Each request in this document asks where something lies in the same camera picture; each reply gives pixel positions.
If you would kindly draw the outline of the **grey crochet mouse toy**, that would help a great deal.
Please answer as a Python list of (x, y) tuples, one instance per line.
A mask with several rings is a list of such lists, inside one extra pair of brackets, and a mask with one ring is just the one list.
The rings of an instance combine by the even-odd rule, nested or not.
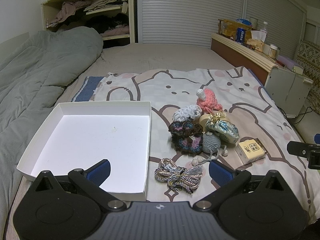
[(221, 144), (221, 139), (213, 132), (206, 132), (203, 135), (202, 149), (204, 153), (209, 154), (207, 159), (203, 157), (196, 157), (191, 162), (192, 166), (202, 165), (206, 162), (217, 160), (219, 157), (219, 149), (222, 150), (221, 155), (226, 157), (228, 155), (227, 146)]

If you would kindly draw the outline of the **small yellow card box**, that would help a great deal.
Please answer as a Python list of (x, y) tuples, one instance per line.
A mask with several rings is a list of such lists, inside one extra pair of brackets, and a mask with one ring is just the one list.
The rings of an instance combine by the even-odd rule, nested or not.
[(238, 143), (235, 151), (244, 165), (263, 159), (268, 154), (267, 149), (258, 138)]

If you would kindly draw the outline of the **floral brocade drawstring pouch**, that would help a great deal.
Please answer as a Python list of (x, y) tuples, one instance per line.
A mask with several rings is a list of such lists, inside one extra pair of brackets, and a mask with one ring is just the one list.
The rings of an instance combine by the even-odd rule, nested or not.
[(206, 128), (208, 131), (216, 133), (221, 140), (229, 144), (236, 144), (239, 140), (238, 128), (231, 122), (223, 120), (207, 122)]

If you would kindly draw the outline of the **dark purple blue crochet piece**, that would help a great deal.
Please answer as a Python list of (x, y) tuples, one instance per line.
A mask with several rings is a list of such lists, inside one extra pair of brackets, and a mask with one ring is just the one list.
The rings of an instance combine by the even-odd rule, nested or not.
[(177, 151), (198, 155), (202, 152), (203, 127), (190, 120), (174, 121), (169, 126), (171, 141)]

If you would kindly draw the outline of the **oval wooden box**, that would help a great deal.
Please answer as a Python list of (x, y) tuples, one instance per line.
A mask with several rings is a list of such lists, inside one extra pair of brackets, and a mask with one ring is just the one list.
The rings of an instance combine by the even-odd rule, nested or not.
[(216, 122), (217, 120), (223, 120), (230, 122), (229, 117), (225, 112), (217, 111), (210, 114), (204, 114), (199, 118), (199, 124), (202, 126), (203, 131), (206, 132), (206, 124), (207, 122)]

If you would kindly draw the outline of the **white grey yarn ball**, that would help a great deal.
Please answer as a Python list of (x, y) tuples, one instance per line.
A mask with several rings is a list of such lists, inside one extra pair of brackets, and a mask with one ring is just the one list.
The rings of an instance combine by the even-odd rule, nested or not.
[(173, 116), (173, 121), (184, 122), (187, 120), (196, 121), (202, 115), (202, 109), (198, 105), (189, 105), (177, 110)]

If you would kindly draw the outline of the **pink crochet octopus toy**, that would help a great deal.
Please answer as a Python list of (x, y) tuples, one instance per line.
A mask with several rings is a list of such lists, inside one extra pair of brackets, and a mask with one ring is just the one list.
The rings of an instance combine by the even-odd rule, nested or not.
[(215, 93), (211, 89), (198, 89), (196, 95), (196, 104), (200, 107), (202, 113), (210, 114), (213, 113), (213, 111), (220, 111), (223, 109), (222, 105), (218, 103)]

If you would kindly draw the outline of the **white shallow cardboard box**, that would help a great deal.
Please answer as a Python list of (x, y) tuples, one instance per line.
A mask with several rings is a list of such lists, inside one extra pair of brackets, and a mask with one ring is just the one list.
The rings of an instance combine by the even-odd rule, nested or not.
[(64, 176), (107, 159), (111, 173), (100, 187), (124, 201), (144, 201), (150, 132), (148, 101), (60, 103), (29, 142), (17, 169), (33, 181), (43, 170)]

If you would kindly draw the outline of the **white side cabinet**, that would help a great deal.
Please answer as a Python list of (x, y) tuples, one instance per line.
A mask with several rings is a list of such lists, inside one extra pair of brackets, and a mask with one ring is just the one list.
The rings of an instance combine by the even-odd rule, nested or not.
[(264, 86), (276, 106), (285, 112), (287, 118), (293, 119), (300, 113), (313, 81), (304, 74), (274, 66)]

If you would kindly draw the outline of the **patterned beige cushion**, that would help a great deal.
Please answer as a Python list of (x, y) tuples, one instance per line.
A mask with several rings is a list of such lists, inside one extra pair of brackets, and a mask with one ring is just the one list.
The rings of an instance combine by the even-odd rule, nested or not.
[(319, 45), (310, 41), (300, 41), (295, 61), (304, 68), (303, 73), (313, 81), (307, 101), (319, 113)]

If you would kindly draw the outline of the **wooden bed headboard shelf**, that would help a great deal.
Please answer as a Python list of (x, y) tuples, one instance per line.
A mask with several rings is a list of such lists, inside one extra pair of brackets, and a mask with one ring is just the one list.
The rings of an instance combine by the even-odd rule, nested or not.
[(263, 85), (266, 84), (272, 68), (277, 66), (263, 53), (251, 50), (216, 33), (212, 34), (211, 50), (234, 67), (244, 66), (250, 69)]

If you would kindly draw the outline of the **grey quilted duvet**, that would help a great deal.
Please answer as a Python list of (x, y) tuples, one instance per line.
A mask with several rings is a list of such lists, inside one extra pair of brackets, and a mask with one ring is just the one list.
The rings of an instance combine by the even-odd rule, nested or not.
[(100, 56), (88, 27), (40, 31), (1, 63), (1, 232), (21, 181), (17, 164), (57, 99)]

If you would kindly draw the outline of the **white tissue pack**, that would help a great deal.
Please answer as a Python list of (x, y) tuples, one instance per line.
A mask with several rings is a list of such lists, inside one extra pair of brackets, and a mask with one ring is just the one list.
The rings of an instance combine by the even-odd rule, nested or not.
[(252, 30), (251, 39), (250, 39), (251, 45), (254, 45), (254, 46), (263, 45), (265, 43), (266, 36), (267, 36), (267, 32), (265, 31)]

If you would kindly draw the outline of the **yellow snack box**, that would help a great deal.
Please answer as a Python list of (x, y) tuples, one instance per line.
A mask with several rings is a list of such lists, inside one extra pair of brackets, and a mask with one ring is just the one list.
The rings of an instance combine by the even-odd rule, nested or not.
[(232, 38), (235, 41), (237, 29), (242, 28), (246, 31), (245, 42), (247, 42), (248, 39), (252, 38), (252, 27), (227, 19), (218, 19), (218, 21), (218, 34), (227, 38)]

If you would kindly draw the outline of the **cream open wardrobe shelf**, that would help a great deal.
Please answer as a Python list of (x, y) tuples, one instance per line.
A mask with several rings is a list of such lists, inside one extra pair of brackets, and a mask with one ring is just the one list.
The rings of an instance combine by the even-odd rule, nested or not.
[(95, 29), (106, 47), (135, 43), (136, 0), (46, 0), (43, 28), (52, 32), (86, 26)]

